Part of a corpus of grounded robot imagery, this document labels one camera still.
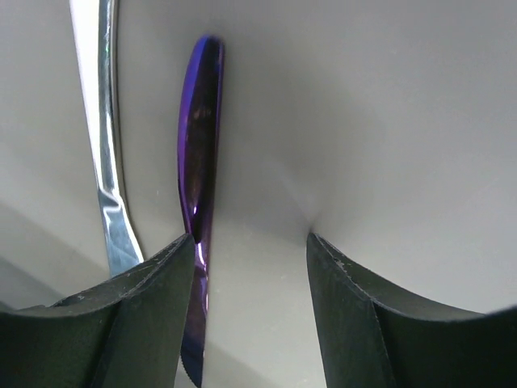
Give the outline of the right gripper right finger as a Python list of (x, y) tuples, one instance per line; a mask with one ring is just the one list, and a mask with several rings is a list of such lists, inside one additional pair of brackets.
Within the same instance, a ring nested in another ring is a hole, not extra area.
[(421, 297), (318, 234), (306, 260), (329, 387), (515, 386), (515, 308), (480, 314)]

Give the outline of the dark blue utensil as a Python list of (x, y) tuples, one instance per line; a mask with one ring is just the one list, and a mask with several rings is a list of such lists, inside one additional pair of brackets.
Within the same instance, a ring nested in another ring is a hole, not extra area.
[(223, 40), (201, 36), (191, 52), (179, 108), (179, 201), (185, 231), (195, 242), (195, 270), (180, 356), (187, 376), (197, 387), (203, 380), (224, 63)]

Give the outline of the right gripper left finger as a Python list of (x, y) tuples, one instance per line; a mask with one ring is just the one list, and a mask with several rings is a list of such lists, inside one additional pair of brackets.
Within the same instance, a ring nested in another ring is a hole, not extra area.
[(51, 306), (1, 312), (3, 387), (172, 387), (195, 264), (192, 236)]

